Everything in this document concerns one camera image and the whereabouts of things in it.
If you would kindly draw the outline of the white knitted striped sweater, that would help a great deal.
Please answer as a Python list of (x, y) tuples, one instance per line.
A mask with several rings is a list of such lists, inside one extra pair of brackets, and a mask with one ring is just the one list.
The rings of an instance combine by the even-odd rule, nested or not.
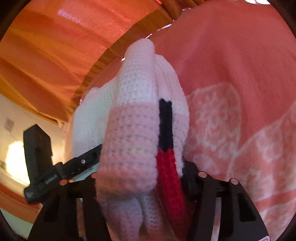
[(148, 39), (74, 113), (72, 155), (102, 145), (97, 199), (118, 240), (185, 240), (180, 178), (189, 108), (173, 67)]

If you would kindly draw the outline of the pink orange curtain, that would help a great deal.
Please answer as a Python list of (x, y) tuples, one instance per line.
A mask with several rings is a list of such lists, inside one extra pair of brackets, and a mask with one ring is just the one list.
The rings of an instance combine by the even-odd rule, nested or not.
[(201, 1), (1, 1), (1, 94), (66, 122), (127, 47)]

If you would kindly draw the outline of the pink patterned bed sheet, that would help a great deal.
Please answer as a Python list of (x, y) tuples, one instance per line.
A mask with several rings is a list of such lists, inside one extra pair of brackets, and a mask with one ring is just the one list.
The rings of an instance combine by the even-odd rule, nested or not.
[[(236, 178), (270, 240), (295, 216), (295, 37), (271, 5), (208, 1), (148, 40), (173, 67), (189, 108), (182, 160)], [(97, 77), (105, 84), (116, 61)]]

